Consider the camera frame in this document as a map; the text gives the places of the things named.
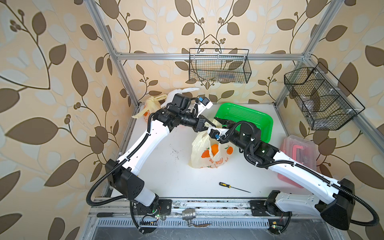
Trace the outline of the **yellow plastic bag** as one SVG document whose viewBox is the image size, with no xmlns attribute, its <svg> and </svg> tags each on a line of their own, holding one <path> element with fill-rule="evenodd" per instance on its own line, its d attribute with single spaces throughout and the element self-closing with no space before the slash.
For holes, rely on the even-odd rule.
<svg viewBox="0 0 384 240">
<path fill-rule="evenodd" d="M 160 101 L 165 100 L 166 98 L 167 98 L 167 95 L 165 94 L 159 95 L 157 97 L 149 97 L 145 102 L 144 108 L 139 113 L 132 116 L 132 118 L 134 119 L 143 118 L 146 122 L 148 122 L 149 115 L 159 110 L 161 108 Z"/>
<path fill-rule="evenodd" d="M 219 152 L 213 156 L 211 146 L 219 145 Z M 192 153 L 189 166 L 194 169 L 218 168 L 234 156 L 235 146 L 231 143 L 220 144 L 211 139 L 206 132 L 198 133 L 192 142 Z"/>
</svg>

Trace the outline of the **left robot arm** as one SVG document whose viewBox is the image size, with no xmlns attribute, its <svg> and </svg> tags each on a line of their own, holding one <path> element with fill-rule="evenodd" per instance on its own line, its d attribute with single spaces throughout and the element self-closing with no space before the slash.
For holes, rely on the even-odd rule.
<svg viewBox="0 0 384 240">
<path fill-rule="evenodd" d="M 147 129 L 137 142 L 116 161 L 109 160 L 106 163 L 106 174 L 90 188 L 86 196 L 87 204 L 99 207 L 127 199 L 130 202 L 130 210 L 139 205 L 145 216 L 159 215 L 159 196 L 145 187 L 145 182 L 138 176 L 140 170 L 157 145 L 177 126 L 190 127 L 197 133 L 206 131 L 208 127 L 205 124 L 208 120 L 202 112 L 212 106 L 213 103 L 206 97 L 191 99 L 183 94 L 175 94 L 173 100 L 164 108 L 149 115 Z M 108 180 L 110 185 L 120 192 L 120 196 L 95 202 L 92 200 L 92 194 L 104 180 Z"/>
</svg>

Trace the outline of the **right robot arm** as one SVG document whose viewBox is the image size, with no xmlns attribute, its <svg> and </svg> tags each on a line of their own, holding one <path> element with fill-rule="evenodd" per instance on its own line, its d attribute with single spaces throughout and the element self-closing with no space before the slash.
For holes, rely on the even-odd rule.
<svg viewBox="0 0 384 240">
<path fill-rule="evenodd" d="M 295 212 L 321 217 L 329 225 L 348 230 L 351 224 L 374 227 L 380 222 L 377 212 L 355 195 L 355 185 L 347 180 L 327 177 L 288 157 L 261 140 L 262 131 L 253 123 L 222 120 L 224 128 L 209 127 L 208 133 L 219 143 L 238 147 L 246 161 L 258 168 L 278 173 L 310 192 L 308 195 L 272 191 L 266 200 L 269 211 Z"/>
</svg>

